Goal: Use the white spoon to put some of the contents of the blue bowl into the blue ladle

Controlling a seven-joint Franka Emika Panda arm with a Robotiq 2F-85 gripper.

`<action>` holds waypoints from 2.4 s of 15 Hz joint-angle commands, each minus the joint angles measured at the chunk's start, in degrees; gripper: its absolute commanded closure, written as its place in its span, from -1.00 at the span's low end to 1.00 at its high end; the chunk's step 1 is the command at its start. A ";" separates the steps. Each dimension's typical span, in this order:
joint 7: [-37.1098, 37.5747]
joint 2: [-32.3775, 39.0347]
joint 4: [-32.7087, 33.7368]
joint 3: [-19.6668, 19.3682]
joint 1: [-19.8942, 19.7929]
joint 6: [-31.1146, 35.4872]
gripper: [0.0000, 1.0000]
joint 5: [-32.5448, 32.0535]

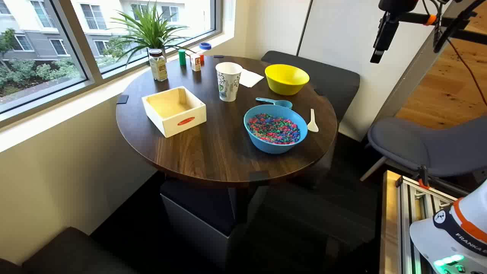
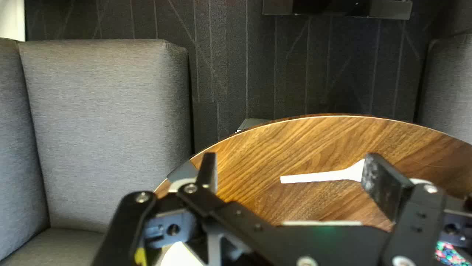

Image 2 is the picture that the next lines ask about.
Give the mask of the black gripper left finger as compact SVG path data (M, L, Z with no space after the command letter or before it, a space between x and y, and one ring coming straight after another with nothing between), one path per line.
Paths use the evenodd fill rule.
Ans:
M199 188L209 189L212 192L217 191L218 177L217 177L217 155L214 152L207 152L202 158L196 185Z

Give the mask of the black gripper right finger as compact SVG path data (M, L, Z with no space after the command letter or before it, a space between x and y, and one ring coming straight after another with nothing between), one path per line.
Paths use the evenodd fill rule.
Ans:
M413 188L413 182L379 154L367 154L361 170L361 186L381 211L397 222Z

